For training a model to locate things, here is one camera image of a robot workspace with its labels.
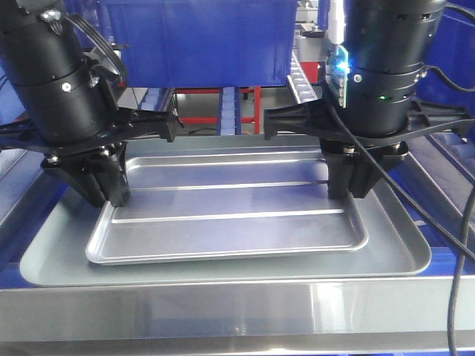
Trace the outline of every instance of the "aluminum baking tray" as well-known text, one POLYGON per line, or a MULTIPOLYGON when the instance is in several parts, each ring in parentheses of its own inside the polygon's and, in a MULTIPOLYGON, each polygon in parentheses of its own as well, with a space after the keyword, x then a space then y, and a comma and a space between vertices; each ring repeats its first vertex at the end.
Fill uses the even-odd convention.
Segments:
POLYGON ((349 252, 367 232, 327 198, 321 153, 259 150, 127 162, 127 205, 106 204, 86 249, 114 265, 349 252))
MULTIPOLYGON (((132 143, 130 151, 139 155, 149 155, 156 148, 152 141, 132 143)), ((20 269, 23 277, 36 285, 97 286, 405 276, 418 274, 428 266, 427 242, 383 182, 354 203, 369 239, 364 247, 349 254, 101 266, 90 263, 84 253, 101 211, 68 191, 23 256, 20 269)))

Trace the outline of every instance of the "black cylindrical actuator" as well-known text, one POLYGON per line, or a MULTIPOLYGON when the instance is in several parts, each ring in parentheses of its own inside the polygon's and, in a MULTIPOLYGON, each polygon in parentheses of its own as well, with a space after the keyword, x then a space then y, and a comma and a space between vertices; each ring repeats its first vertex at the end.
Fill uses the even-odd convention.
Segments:
POLYGON ((52 144, 87 139, 110 115, 66 16, 60 0, 0 1, 4 71, 40 136, 52 144))
POLYGON ((344 46, 347 106, 339 114, 359 136, 400 131, 446 0, 352 0, 344 46))

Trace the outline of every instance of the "blue plastic crate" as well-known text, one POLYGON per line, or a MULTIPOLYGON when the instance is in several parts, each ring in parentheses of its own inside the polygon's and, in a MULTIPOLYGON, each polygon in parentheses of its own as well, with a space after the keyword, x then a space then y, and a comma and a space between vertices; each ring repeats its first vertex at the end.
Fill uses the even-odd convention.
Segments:
POLYGON ((100 2, 116 43, 129 46, 122 51, 129 85, 159 88, 285 85, 296 7, 296 0, 100 2))

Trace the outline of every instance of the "white cable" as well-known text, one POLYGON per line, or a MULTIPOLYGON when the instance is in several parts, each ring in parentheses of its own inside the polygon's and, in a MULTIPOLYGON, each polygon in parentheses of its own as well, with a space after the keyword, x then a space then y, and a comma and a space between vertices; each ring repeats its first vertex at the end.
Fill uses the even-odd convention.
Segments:
POLYGON ((344 41, 344 0, 331 0, 328 12, 328 39, 334 45, 341 45, 344 41))

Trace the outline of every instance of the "blue storage bin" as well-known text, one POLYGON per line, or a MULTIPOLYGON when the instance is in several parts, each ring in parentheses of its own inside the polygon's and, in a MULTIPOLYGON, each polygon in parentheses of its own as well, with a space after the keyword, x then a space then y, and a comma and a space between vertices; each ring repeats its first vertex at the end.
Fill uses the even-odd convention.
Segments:
POLYGON ((103 0, 134 87, 285 85, 296 0, 103 0))
MULTIPOLYGON (((475 11, 474 0, 451 2, 475 11)), ((445 10, 426 63, 440 67, 461 86, 475 86, 475 26, 458 13, 445 10)), ((455 91, 432 72, 419 82, 417 93, 429 102, 464 106, 475 115, 475 93, 455 91)), ((472 128, 469 138, 475 142, 475 128, 472 128)))

